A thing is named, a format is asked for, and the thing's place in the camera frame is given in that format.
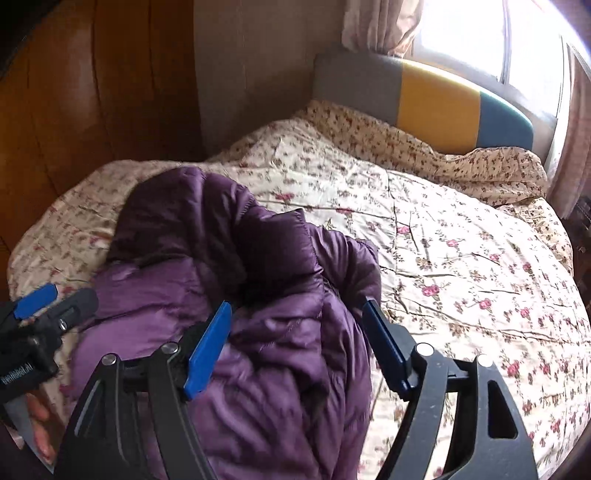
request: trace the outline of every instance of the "wooden furniture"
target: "wooden furniture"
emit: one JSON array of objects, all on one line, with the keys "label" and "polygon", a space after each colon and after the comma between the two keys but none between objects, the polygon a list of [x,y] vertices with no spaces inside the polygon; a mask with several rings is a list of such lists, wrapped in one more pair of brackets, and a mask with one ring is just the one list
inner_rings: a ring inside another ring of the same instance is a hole
[{"label": "wooden furniture", "polygon": [[2,270],[101,165],[203,159],[193,52],[193,0],[63,0],[34,28],[0,79]]}]

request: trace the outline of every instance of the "jacket sleeve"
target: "jacket sleeve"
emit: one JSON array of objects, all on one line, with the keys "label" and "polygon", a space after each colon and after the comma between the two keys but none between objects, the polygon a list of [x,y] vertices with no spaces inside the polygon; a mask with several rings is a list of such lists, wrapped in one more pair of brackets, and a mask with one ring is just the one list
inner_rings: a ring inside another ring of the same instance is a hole
[{"label": "jacket sleeve", "polygon": [[339,292],[342,302],[355,319],[359,320],[366,297],[381,301],[381,279],[374,245],[336,230],[308,226],[324,277]]}]

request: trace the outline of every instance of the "wall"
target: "wall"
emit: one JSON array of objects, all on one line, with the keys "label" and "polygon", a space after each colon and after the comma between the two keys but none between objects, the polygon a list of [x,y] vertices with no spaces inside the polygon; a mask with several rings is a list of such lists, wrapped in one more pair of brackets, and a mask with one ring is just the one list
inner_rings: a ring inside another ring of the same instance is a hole
[{"label": "wall", "polygon": [[580,0],[551,0],[591,50],[591,11]]},{"label": "wall", "polygon": [[209,154],[311,98],[314,57],[340,42],[345,0],[199,0],[195,68]]}]

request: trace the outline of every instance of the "finger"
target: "finger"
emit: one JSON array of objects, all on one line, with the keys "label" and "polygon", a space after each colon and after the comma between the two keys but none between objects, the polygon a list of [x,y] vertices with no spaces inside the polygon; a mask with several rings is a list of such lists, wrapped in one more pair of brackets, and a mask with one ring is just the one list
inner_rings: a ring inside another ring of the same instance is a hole
[{"label": "finger", "polygon": [[48,421],[51,417],[49,408],[36,395],[31,393],[27,394],[27,409],[29,415],[39,421]]},{"label": "finger", "polygon": [[53,464],[56,459],[56,451],[51,445],[49,432],[34,419],[31,419],[31,424],[33,425],[33,438],[37,449],[47,463]]}]

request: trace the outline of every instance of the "headboard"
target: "headboard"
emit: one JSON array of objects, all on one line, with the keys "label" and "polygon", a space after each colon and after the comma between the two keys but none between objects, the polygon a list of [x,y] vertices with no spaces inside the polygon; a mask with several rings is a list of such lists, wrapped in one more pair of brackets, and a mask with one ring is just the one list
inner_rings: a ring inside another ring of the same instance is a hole
[{"label": "headboard", "polygon": [[459,76],[414,61],[330,50],[316,57],[313,95],[385,121],[442,153],[532,148],[533,127],[517,108]]},{"label": "headboard", "polygon": [[193,0],[62,0],[21,44],[0,79],[2,275],[53,200],[124,158],[203,158]]}]

